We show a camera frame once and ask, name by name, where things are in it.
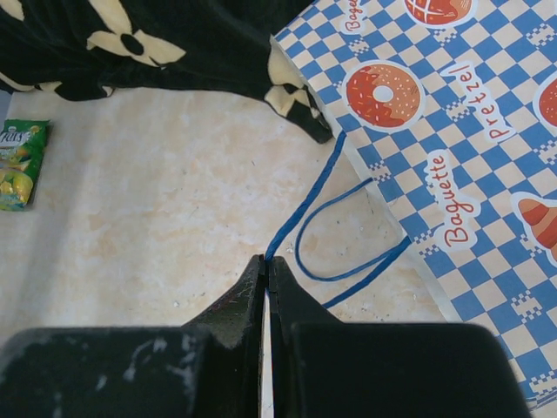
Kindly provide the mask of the green Fox's candy bag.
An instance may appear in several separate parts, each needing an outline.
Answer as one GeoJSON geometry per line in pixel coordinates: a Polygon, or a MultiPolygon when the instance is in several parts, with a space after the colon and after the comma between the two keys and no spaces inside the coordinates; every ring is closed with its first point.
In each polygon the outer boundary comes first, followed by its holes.
{"type": "Polygon", "coordinates": [[[38,180],[50,120],[6,119],[1,130],[1,209],[19,212],[30,203],[38,180]]]}

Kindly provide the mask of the blue checkered paper bag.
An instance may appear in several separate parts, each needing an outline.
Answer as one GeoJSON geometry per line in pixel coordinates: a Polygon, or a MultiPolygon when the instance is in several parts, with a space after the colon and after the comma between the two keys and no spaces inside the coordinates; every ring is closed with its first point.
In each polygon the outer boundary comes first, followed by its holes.
{"type": "Polygon", "coordinates": [[[315,1],[275,37],[428,270],[556,401],[556,4],[315,1]]]}

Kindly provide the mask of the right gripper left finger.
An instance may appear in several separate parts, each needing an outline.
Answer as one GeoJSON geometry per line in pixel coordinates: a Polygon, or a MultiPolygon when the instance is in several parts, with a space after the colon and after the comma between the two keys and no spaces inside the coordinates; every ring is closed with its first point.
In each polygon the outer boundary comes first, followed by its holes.
{"type": "Polygon", "coordinates": [[[43,327],[1,350],[4,417],[257,417],[265,263],[178,327],[43,327]]]}

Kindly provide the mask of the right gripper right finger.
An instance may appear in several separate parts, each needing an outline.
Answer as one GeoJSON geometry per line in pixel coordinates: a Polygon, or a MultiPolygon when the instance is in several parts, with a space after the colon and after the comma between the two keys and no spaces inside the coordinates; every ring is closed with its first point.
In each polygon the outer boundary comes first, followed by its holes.
{"type": "Polygon", "coordinates": [[[267,264],[277,417],[527,417],[499,342],[463,323],[344,322],[267,264]]]}

